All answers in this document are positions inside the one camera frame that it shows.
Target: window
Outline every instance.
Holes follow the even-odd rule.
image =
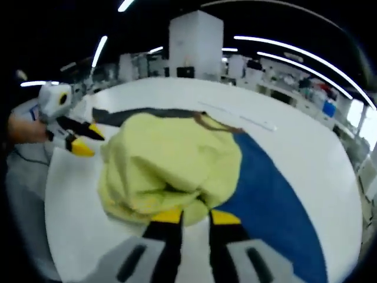
[[[360,137],[366,139],[373,151],[377,142],[377,111],[368,107],[366,110],[365,120],[360,129]]]
[[[357,128],[361,119],[361,113],[363,112],[363,102],[353,99],[351,102],[351,107],[347,115],[347,120]]]

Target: blue container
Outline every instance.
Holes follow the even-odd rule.
[[[325,101],[322,112],[324,112],[329,117],[334,117],[335,111],[336,111],[335,105],[328,101]]]

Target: white tabletop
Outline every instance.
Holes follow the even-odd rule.
[[[143,107],[207,111],[220,122],[243,127],[272,158],[305,207],[322,245],[329,282],[340,282],[355,266],[362,234],[356,177],[335,134],[309,116],[249,90],[184,78],[139,80],[87,100],[110,112]],[[266,121],[277,130],[266,130],[238,116]],[[100,127],[106,138],[117,132],[117,128]],[[96,149],[101,144],[90,143]],[[55,149],[51,160],[45,216],[52,257],[63,282],[85,278],[102,255],[145,229],[105,215],[97,195],[101,168],[99,154],[85,159]],[[184,231],[176,282],[213,282],[206,238],[207,220]]]

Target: white cabinet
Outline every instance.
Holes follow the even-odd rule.
[[[322,125],[324,125],[327,128],[329,128],[330,130],[332,130],[334,128],[334,126],[335,126],[335,120],[334,120],[334,118],[331,118],[331,117],[327,116],[323,112],[319,112],[318,111],[318,114],[316,116],[316,120],[318,122],[320,122]]]
[[[319,113],[318,108],[313,103],[304,99],[297,99],[296,108],[314,119]]]

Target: human hand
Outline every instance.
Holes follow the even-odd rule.
[[[43,143],[48,140],[46,125],[40,121],[26,121],[11,114],[8,119],[8,137],[14,144]]]

